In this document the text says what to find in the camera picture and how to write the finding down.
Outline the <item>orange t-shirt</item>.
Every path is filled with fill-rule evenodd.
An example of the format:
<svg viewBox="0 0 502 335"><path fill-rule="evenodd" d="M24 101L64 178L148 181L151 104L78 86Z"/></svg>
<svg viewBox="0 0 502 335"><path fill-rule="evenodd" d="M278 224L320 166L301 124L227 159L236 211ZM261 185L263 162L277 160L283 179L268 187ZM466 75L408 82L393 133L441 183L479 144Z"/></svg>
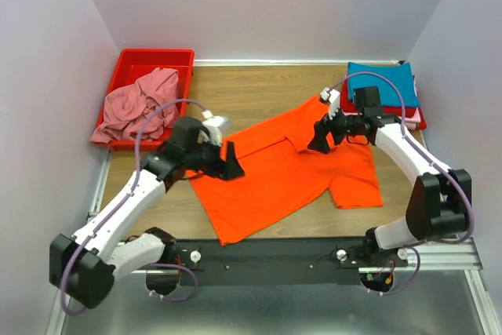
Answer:
<svg viewBox="0 0 502 335"><path fill-rule="evenodd" d="M329 191L339 209L383 205L373 153L362 137L324 155L308 149L327 107L312 97L299 107L230 136L245 175L187 177L223 246L237 243Z"/></svg>

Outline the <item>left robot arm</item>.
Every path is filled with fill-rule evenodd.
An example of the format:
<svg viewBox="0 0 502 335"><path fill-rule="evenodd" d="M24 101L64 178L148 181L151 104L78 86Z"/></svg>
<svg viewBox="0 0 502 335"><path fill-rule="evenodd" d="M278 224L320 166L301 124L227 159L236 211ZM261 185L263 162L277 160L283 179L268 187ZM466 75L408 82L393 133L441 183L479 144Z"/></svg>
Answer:
<svg viewBox="0 0 502 335"><path fill-rule="evenodd" d="M59 288L68 314L79 313L67 306L69 297L84 309L95 308L123 276L145 265L166 268L173 262L174 242L162 231L148 231L129 246L119 243L139 215L188 170L220 180L243 177L234 143L223 141L229 119L210 111L202 117L180 118L160 147L137 156L132 176L97 216L72 236L59 234L51 242L49 281Z"/></svg>

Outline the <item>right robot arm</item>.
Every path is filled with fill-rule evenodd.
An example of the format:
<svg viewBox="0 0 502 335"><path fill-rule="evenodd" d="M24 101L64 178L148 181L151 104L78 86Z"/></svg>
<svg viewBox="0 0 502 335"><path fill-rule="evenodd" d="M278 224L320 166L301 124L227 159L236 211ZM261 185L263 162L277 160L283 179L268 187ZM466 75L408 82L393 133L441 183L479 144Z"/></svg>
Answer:
<svg viewBox="0 0 502 335"><path fill-rule="evenodd" d="M376 86L357 90L355 115L342 112L335 89L323 89L319 100L329 109L314 124L309 149L326 154L329 137L336 145L348 137L365 137L398 165L413 186L405 215L369 229L356 249L358 258L377 266L404 246L428 240L452 242L454 235L465 239L472 233L470 175L440 162L412 138L396 115L384 113Z"/></svg>

